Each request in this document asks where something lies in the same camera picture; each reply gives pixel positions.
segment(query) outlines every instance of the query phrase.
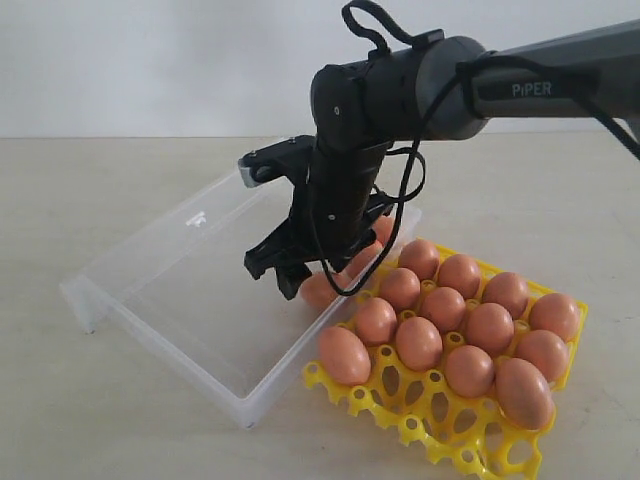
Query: table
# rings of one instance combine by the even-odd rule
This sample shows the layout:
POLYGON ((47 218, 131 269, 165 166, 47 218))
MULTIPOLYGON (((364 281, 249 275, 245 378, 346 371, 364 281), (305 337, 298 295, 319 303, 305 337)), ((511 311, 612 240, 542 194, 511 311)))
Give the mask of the table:
MULTIPOLYGON (((302 382, 240 431, 116 326, 75 323, 61 280, 269 141, 0 141, 0 478, 461 478, 302 382)), ((539 478, 637 478, 640 165, 604 132, 422 151, 418 234, 590 306, 539 478)))

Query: egg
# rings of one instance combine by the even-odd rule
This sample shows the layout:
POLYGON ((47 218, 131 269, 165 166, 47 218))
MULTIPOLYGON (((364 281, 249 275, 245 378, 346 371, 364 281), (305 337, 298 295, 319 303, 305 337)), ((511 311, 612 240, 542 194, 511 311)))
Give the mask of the egg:
POLYGON ((558 380, 569 366, 569 348, 559 336, 548 330, 525 334, 514 356, 532 363, 547 382, 558 380))
POLYGON ((493 360, 484 350, 473 345, 463 345, 447 356, 444 376, 451 390, 461 397, 481 397, 493 385, 493 360))
POLYGON ((343 327, 328 327, 320 332, 318 357, 329 376, 341 385, 362 385, 371 374, 371 359, 366 347, 353 332, 343 327))
POLYGON ((371 261, 382 251, 382 244, 377 240, 368 247, 363 248, 351 259, 344 269, 345 273, 351 278, 356 278, 362 270, 364 270, 371 261))
POLYGON ((503 353, 511 344, 515 327, 506 308, 497 303, 482 303, 467 318, 467 343, 480 347, 492 357, 503 353))
POLYGON ((555 411, 544 376, 521 358, 509 358, 498 367, 496 397, 505 417, 526 430, 545 427, 555 411))
POLYGON ((367 346, 389 343, 398 326, 396 312, 379 297, 367 299, 353 316, 356 334, 367 346))
POLYGON ((411 317, 398 327, 396 350, 400 361, 410 370, 425 372, 442 357, 442 338, 433 323, 424 317, 411 317))
POLYGON ((376 239, 382 244, 386 245, 391 237, 391 230, 393 230, 393 217, 382 216, 373 224, 373 231, 376 232, 376 239))
POLYGON ((549 330, 568 342, 580 329, 580 309, 569 295, 549 293, 531 307, 529 325, 532 330, 549 330))
MULTIPOLYGON (((333 279, 341 289, 349 287, 351 280, 343 273, 333 273, 333 279)), ((338 294, 333 289, 324 271, 315 272, 300 285, 298 294, 302 300, 311 308, 318 312, 323 312, 333 301, 338 298, 338 294)))
POLYGON ((524 278, 513 272, 500 272, 487 282, 482 301, 498 303, 509 311, 514 320, 522 317, 529 303, 529 286, 524 278))
POLYGON ((418 238, 400 251, 398 266, 412 270, 420 280, 431 280, 440 265, 440 252, 435 244, 418 238))
POLYGON ((378 296, 397 311, 412 308, 420 297, 420 280, 408 268, 394 268, 382 279, 378 296))
POLYGON ((480 267, 472 257, 456 253, 440 265, 438 285, 455 288, 468 300, 478 292, 481 277, 480 267))
POLYGON ((444 335, 460 326, 466 311, 467 306, 460 292, 451 287, 438 287, 427 294, 418 313, 430 320, 444 335))

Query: yellow egg tray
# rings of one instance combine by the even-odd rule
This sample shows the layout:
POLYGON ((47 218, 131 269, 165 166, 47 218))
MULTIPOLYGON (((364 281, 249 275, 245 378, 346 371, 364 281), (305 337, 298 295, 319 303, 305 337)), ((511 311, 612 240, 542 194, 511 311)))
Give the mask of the yellow egg tray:
MULTIPOLYGON (((457 253, 440 245, 437 247, 441 262, 457 253)), ((502 271, 477 259, 476 262, 483 278, 476 297, 467 300, 469 311, 479 304, 489 279, 502 271)), ((380 280, 395 266, 395 262, 381 265, 373 277, 372 287, 360 292, 356 302, 362 303, 376 296, 380 280)), ((531 292, 529 304, 522 318, 515 320, 515 336, 509 349, 505 355, 495 359, 496 363, 510 357, 522 335, 529 331, 527 319, 536 299, 553 292, 537 283, 527 283, 531 292)), ((415 310, 418 310, 424 296, 435 287, 436 283, 431 280, 422 282, 422 293, 415 310)), ((564 376, 551 384, 552 392, 566 386, 584 328, 588 307, 582 302, 577 304, 581 311, 580 329, 575 338, 567 342, 569 366, 564 376)), ((399 320, 402 322, 414 315, 413 311, 404 311, 399 315, 399 320)), ((352 318, 338 325, 354 331, 352 318)), ((422 443, 426 458, 433 464, 449 458, 460 473, 476 474, 483 480, 499 480, 511 475, 534 480, 542 462, 538 440, 553 428, 557 412, 543 429, 528 431, 505 418, 496 400, 495 387, 486 396, 474 399, 453 393, 444 379, 443 365, 448 353, 464 343, 461 333, 449 332, 443 338, 444 352, 440 364, 423 373, 406 368, 391 342, 389 345, 368 348, 373 367, 364 385, 347 387, 334 382, 318 361, 305 366, 303 378, 309 389, 323 385, 329 401, 335 405, 346 398, 350 415, 358 416, 361 411, 369 410, 378 427, 396 427, 400 442, 405 446, 412 442, 422 443)))

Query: clear plastic box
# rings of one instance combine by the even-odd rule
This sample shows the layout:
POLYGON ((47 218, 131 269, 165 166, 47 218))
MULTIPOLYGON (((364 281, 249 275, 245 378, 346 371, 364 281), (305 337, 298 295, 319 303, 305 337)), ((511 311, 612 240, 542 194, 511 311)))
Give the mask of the clear plastic box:
MULTIPOLYGON (((285 300, 272 270, 255 281, 244 268, 291 195, 285 179, 248 189, 233 172, 63 282, 63 295, 87 332, 116 322, 251 428, 314 358, 319 330, 352 304, 340 297, 318 316, 285 300)), ((398 245, 420 216, 405 207, 398 245)))

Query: robotic arm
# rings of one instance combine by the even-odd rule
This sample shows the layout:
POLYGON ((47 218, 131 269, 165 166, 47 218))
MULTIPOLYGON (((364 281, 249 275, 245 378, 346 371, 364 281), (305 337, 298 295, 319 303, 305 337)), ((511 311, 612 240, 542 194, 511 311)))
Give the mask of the robotic arm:
POLYGON ((442 30, 411 36, 377 4, 354 0, 342 10, 347 27, 371 40, 363 61, 327 65, 311 83, 315 136, 303 135, 239 160, 247 187, 285 176, 293 184, 287 218, 255 248, 245 267, 254 279, 274 268, 285 298, 295 297, 321 261, 333 288, 352 295, 384 260, 398 234, 407 184, 422 140, 465 140, 491 118, 594 117, 640 160, 640 20, 502 52, 487 51, 442 30), (351 14, 374 16, 408 48, 391 52, 376 31, 351 14), (391 150, 395 142, 411 148, 391 150), (375 187, 385 156, 408 154, 398 197, 375 187), (375 241, 373 223, 397 206, 392 240, 358 284, 344 291, 332 281, 375 241))

